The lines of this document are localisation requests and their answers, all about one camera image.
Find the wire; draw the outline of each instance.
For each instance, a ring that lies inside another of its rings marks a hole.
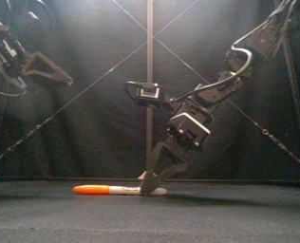
[[[50,24],[48,24],[48,27],[47,27],[47,30],[46,30],[46,33],[51,31],[52,29],[52,26],[54,26],[54,21],[52,21],[52,15],[51,15],[51,11],[50,9],[47,8],[44,2],[42,0],[35,0],[36,3],[44,8],[46,10],[46,14],[48,16],[48,19],[50,19]]]
[[[198,89],[190,91],[187,94],[185,94],[183,96],[181,96],[181,97],[175,100],[175,102],[181,102],[181,101],[185,100],[189,96],[195,95],[195,94],[203,92],[203,91],[207,90],[207,89],[213,89],[213,88],[215,88],[215,87],[218,87],[218,86],[222,86],[222,85],[227,84],[230,81],[233,81],[233,80],[234,80],[234,79],[243,73],[243,71],[247,69],[247,67],[249,67],[250,64],[251,64],[251,61],[253,61],[253,53],[251,53],[250,50],[247,50],[247,49],[245,49],[245,48],[237,48],[235,45],[231,46],[231,50],[233,50],[233,51],[243,52],[243,53],[246,54],[246,56],[247,56],[246,63],[245,63],[245,65],[242,66],[242,68],[239,69],[239,71],[238,71],[233,76],[230,76],[229,78],[226,78],[225,80],[221,80],[219,82],[215,82],[214,84],[209,84],[209,85],[206,85],[206,86],[203,86],[203,87],[201,87],[201,88],[198,88]]]
[[[128,86],[138,86],[138,84],[135,83],[135,82],[132,82],[132,81],[128,81],[128,82],[126,82],[126,84],[124,84],[124,92],[126,92],[126,94],[128,95],[128,97],[132,99],[132,101],[135,100],[135,97],[131,95],[131,93],[130,93],[130,90],[128,90]]]
[[[8,20],[12,20],[12,4],[10,0],[4,1],[4,16],[3,16],[3,22],[4,24],[8,24]]]
[[[18,97],[18,96],[23,96],[26,94],[26,89],[23,90],[22,93],[18,93],[18,94],[10,94],[10,93],[4,93],[0,91],[0,95],[1,96],[8,96],[8,97]]]

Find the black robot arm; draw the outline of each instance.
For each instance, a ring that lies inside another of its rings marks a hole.
[[[11,28],[0,23],[0,74],[7,82],[26,90],[23,76],[38,75],[66,85],[72,79],[54,62],[38,51],[30,53],[19,43]]]
[[[126,83],[126,91],[138,105],[163,106],[171,111],[166,126],[167,139],[154,147],[146,171],[139,177],[140,193],[144,196],[177,172],[187,169],[187,159],[201,150],[210,134],[205,124],[213,121],[213,111],[250,77],[253,63],[273,58],[277,53],[295,2],[283,0],[263,23],[233,43],[226,54],[227,69],[219,73],[214,83],[199,84],[177,99],[167,97],[156,84]],[[131,95],[131,86],[138,88],[135,96]]]

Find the metal pole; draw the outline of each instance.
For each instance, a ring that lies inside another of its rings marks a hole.
[[[147,83],[152,83],[154,62],[154,3],[147,0]],[[146,165],[152,152],[152,108],[146,109]]]
[[[274,0],[274,7],[278,7],[279,4],[281,4],[281,0]],[[291,90],[291,98],[294,103],[295,117],[297,117],[298,130],[300,130],[300,91],[298,91],[297,75],[295,75],[293,57],[291,57],[286,34],[282,40],[282,47],[283,47],[283,55],[285,55],[286,66],[287,66],[287,79],[289,79],[289,85]]]

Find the table surface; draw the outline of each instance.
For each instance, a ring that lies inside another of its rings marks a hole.
[[[165,196],[75,195],[83,184],[108,183],[0,181],[0,243],[300,242],[300,187],[167,182]]]

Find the support rod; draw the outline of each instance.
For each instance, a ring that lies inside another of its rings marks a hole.
[[[154,2],[147,0],[147,83],[154,73]],[[146,109],[146,168],[152,153],[152,108]]]
[[[279,4],[281,4],[281,0],[274,0],[274,6],[277,7],[279,6]],[[295,117],[298,123],[298,131],[300,131],[300,91],[298,91],[297,75],[295,75],[295,69],[293,64],[293,57],[291,57],[286,33],[282,40],[282,47],[283,47],[283,55],[285,55],[286,66],[287,66],[287,80],[289,80],[289,86],[291,90],[291,98],[294,103]]]

